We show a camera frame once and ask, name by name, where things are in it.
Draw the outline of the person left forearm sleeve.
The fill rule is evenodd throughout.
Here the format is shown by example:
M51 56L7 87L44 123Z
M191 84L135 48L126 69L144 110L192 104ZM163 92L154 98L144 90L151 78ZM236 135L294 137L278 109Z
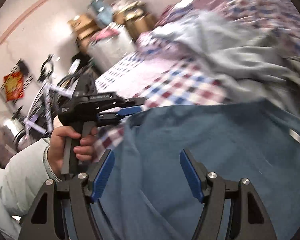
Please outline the person left forearm sleeve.
M0 206L10 216L26 214L47 179L60 181L47 159L50 139L41 139L0 168Z

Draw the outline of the person left hand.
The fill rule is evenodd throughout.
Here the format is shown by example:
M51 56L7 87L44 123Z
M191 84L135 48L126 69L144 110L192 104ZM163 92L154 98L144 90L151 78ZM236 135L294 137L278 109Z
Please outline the person left hand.
M47 161L58 178L61 178L65 139L67 137L70 137L71 139L80 139L80 145L74 148L75 157L79 161L91 161L95 153L94 143L97 139L96 135L96 127L93 127L90 133L83 138L81 138L81 135L70 126L61 126L53 130L50 139L50 147L47 152Z

